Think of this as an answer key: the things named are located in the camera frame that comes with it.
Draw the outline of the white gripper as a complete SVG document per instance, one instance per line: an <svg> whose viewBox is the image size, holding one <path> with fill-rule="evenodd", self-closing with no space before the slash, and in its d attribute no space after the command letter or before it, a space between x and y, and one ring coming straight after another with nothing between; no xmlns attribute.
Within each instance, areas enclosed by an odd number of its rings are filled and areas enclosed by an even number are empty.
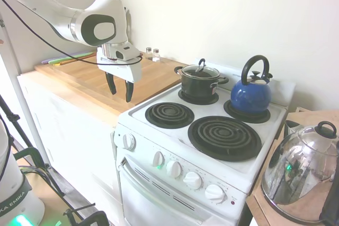
<svg viewBox="0 0 339 226"><path fill-rule="evenodd" d="M127 61L112 60L104 55L102 48L98 48L96 62L98 68L106 72L106 81L112 95L117 93L114 76L125 80L126 102L129 103L132 99L134 83L141 79L141 59L133 58Z"/></svg>

